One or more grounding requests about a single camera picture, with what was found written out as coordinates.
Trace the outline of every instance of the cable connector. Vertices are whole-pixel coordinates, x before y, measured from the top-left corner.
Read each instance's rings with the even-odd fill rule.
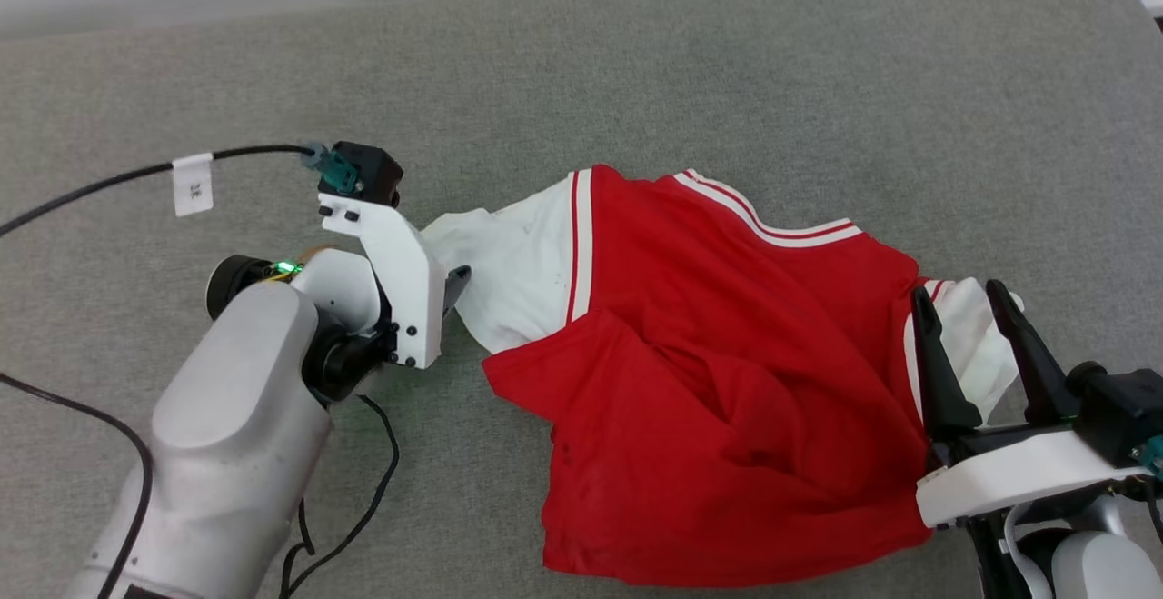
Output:
[[[331,151],[323,143],[307,143],[307,148],[312,149],[312,156],[299,156],[304,167],[314,169],[323,177],[324,183],[338,193],[350,194],[363,190],[356,165],[348,163],[343,156]]]

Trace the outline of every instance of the red stripe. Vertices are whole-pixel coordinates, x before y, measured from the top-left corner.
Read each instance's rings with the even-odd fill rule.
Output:
[[[735,201],[736,205],[740,206],[740,208],[747,211],[747,214],[751,216],[751,222],[755,223],[757,229],[763,230],[764,234],[771,235],[771,237],[773,238],[785,238],[785,240],[816,238],[820,237],[820,235],[835,234],[836,230],[844,230],[848,229],[848,227],[852,226],[851,222],[843,222],[843,223],[837,223],[837,226],[835,227],[828,227],[828,229],[825,230],[812,230],[809,231],[809,234],[780,234],[780,231],[770,230],[769,227],[764,227],[763,222],[759,222],[759,218],[756,216],[755,211],[751,211],[751,206],[748,206],[748,202],[743,201],[742,198],[735,197],[734,193],[727,192],[727,190],[720,188],[719,185],[706,184],[706,181],[697,179],[697,177],[693,177],[692,173],[690,172],[686,172],[686,176],[690,177],[691,179],[694,179],[695,184],[702,185],[705,186],[705,188],[715,190],[718,193],[723,194],[725,198],[730,198],[730,200]]]
[[[573,172],[573,190],[570,190],[570,214],[573,222],[573,274],[570,279],[570,304],[565,306],[565,323],[573,321],[573,295],[578,288],[578,173]]]

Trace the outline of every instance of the black cable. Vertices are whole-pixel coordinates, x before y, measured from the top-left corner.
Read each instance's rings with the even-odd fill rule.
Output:
[[[298,144],[261,144],[257,148],[236,148],[236,149],[222,149],[219,152],[212,152],[212,157],[215,161],[224,161],[228,157],[237,156],[250,156],[250,155],[267,155],[267,152],[293,152],[293,155],[307,155],[315,156],[314,149],[300,148]],[[85,185],[84,188],[74,190],[71,193],[64,193],[52,201],[43,202],[43,205],[37,206],[33,211],[28,211],[26,214],[21,214],[16,219],[12,219],[5,222],[0,227],[0,237],[10,234],[13,230],[23,227],[24,223],[34,221],[34,219],[41,218],[42,214],[51,213],[51,211],[58,209],[62,206],[69,205],[72,201],[79,200],[79,198],[88,197],[88,194],[95,193],[99,190],[110,188],[113,185],[121,185],[124,181],[133,181],[134,179],[141,179],[141,177],[150,177],[154,173],[167,172],[173,169],[173,163],[167,161],[167,163],[150,164],[148,167],[134,169],[133,172],[121,172],[116,177],[108,177],[108,179],[95,181],[95,184]]]
[[[261,147],[254,148],[234,148],[234,149],[222,149],[221,151],[212,152],[212,161],[223,161],[228,157],[236,156],[250,156],[250,155],[265,155],[265,152],[295,152],[297,155],[315,156],[315,150],[311,148],[300,148],[298,144],[261,144]],[[113,185],[121,185],[124,181],[133,181],[134,179],[141,179],[141,177],[150,177],[154,173],[162,173],[173,169],[173,163],[167,161],[167,163],[162,164],[150,164],[148,167],[134,169],[131,172],[117,173],[116,177],[108,177],[108,179],[95,181],[95,184],[90,184],[83,186],[83,188],[74,190],[71,193],[64,193],[52,201],[43,202],[43,205],[37,206],[31,211],[27,211],[24,214],[19,214],[15,219],[9,219],[8,222],[3,222],[0,226],[0,237],[10,234],[13,230],[20,229],[24,223],[34,221],[34,219],[43,216],[43,214],[51,213],[51,211],[58,209],[62,206],[70,205],[70,202],[79,200],[79,198],[88,197],[88,194],[97,193],[99,190],[110,188]],[[134,447],[137,449],[137,455],[142,459],[142,492],[141,498],[137,500],[137,511],[134,512],[133,522],[129,525],[129,530],[126,533],[126,539],[121,543],[121,550],[117,551],[117,557],[113,561],[113,566],[109,568],[109,573],[105,578],[105,584],[101,586],[101,592],[98,594],[98,599],[109,599],[113,596],[113,587],[117,584],[117,579],[121,577],[121,571],[126,566],[126,561],[129,558],[129,554],[134,549],[134,544],[137,542],[137,534],[141,533],[142,521],[145,520],[145,511],[149,508],[150,492],[154,487],[154,458],[150,456],[149,447],[142,441],[128,425],[117,420],[116,418],[104,413],[100,409],[93,408],[74,401],[71,399],[65,399],[51,392],[44,391],[44,388],[38,388],[36,386],[30,386],[29,384],[22,383],[21,380],[13,379],[12,377],[0,372],[0,380],[3,384],[17,388],[19,391],[31,394],[33,397],[38,397],[45,401],[52,401],[59,406],[66,408],[78,409],[78,412],[90,415],[92,418],[98,418],[98,420],[112,426],[129,438]],[[299,506],[299,519],[304,519],[302,504]],[[307,549],[308,554],[314,554],[314,547],[311,544],[311,539],[307,536],[306,530],[304,530],[304,549]]]
[[[108,413],[104,413],[100,409],[80,404],[79,401],[52,394],[51,392],[44,391],[44,388],[30,386],[29,384],[5,375],[5,372],[0,372],[0,380],[14,388],[17,388],[19,391],[31,394],[33,397],[38,397],[45,401],[52,401],[52,404],[62,405],[65,408],[78,409],[78,412],[91,418],[98,418],[98,420],[104,421],[106,425],[109,425],[121,432],[121,434],[128,437],[129,442],[133,442],[134,447],[136,447],[137,455],[142,458],[142,493],[141,498],[137,500],[137,511],[134,512],[134,520],[129,522],[129,530],[126,533],[126,539],[121,543],[121,550],[117,551],[117,557],[113,558],[113,566],[109,568],[109,573],[105,578],[105,584],[101,585],[101,592],[97,596],[98,599],[109,599],[113,597],[113,587],[117,584],[117,578],[121,577],[121,570],[124,569],[126,561],[129,559],[129,552],[134,550],[134,544],[137,542],[137,534],[142,530],[142,521],[145,521],[145,511],[149,508],[149,497],[151,490],[154,489],[154,457],[150,456],[149,447],[145,447],[145,442],[143,442],[141,436],[134,433],[128,425]]]
[[[1155,525],[1155,535],[1163,542],[1163,519],[1160,519],[1160,505],[1155,499],[1155,479],[1149,478],[1143,484],[1143,492],[1147,493],[1147,512],[1151,514],[1151,523]]]
[[[392,479],[392,473],[395,471],[395,465],[399,464],[400,462],[400,444],[399,442],[395,442],[395,434],[392,433],[392,425],[390,421],[387,421],[387,414],[384,413],[384,409],[380,408],[373,400],[370,400],[362,394],[358,397],[359,400],[364,401],[364,404],[368,405],[369,408],[373,409],[376,414],[379,415],[380,420],[384,422],[384,430],[387,432],[387,438],[390,438],[390,441],[392,442],[392,462],[388,463],[387,471],[384,472],[383,478],[379,480],[379,484],[376,487],[376,494],[372,497],[371,505],[368,506],[368,511],[365,511],[364,515],[359,518],[359,521],[357,521],[356,526],[351,529],[350,533],[348,533],[348,536],[343,539],[343,542],[336,545],[335,549],[331,549],[326,556],[312,563],[312,565],[308,566],[306,570],[304,570],[301,575],[295,577],[294,583],[287,585],[287,579],[291,578],[290,568],[294,563],[294,555],[298,554],[299,550],[301,550],[300,548],[302,545],[306,545],[311,542],[311,536],[307,533],[306,511],[304,508],[302,501],[299,502],[299,532],[302,533],[304,542],[300,542],[299,544],[292,547],[291,550],[287,551],[287,557],[283,562],[283,586],[279,590],[279,599],[288,599],[291,594],[294,594],[295,590],[299,590],[299,586],[302,585],[302,582],[307,580],[307,577],[309,577],[315,570],[326,565],[328,562],[330,562],[331,558],[335,558],[341,552],[343,552],[343,550],[347,549],[349,544],[352,544],[356,536],[359,535],[359,532],[362,532],[362,529],[364,529],[368,522],[371,521],[372,516],[376,513],[376,509],[379,508],[379,502],[381,499],[384,499],[384,491],[387,490],[387,482]]]

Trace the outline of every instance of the red and white jersey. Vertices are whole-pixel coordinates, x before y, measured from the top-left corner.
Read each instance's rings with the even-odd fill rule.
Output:
[[[499,397],[554,423],[544,563],[635,584],[823,575],[923,542],[909,293],[969,400],[1016,375],[976,280],[928,280],[847,219],[775,229],[686,171],[597,165],[424,229]]]

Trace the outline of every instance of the gray fabric surface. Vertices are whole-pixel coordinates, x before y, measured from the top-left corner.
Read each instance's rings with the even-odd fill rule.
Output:
[[[595,161],[695,167],[765,222],[848,216],[934,277],[1001,277],[1073,363],[1163,369],[1163,37],[1136,0],[422,0],[0,48],[0,219],[208,148],[356,140],[407,171],[401,209],[499,208]],[[145,430],[209,326],[230,254],[336,242],[292,157],[109,190],[0,243],[0,364]],[[376,398],[402,462],[365,535],[308,597],[669,597],[540,566],[549,428],[495,399],[461,322]],[[1014,397],[1005,416],[1018,415]],[[338,541],[387,463],[358,404],[308,491]],[[134,461],[112,429],[0,388],[0,597],[55,597]],[[1146,508],[1125,511],[1157,564]],[[959,533],[736,597],[975,597]],[[274,597],[274,570],[263,597]],[[692,596],[719,596],[694,592]]]

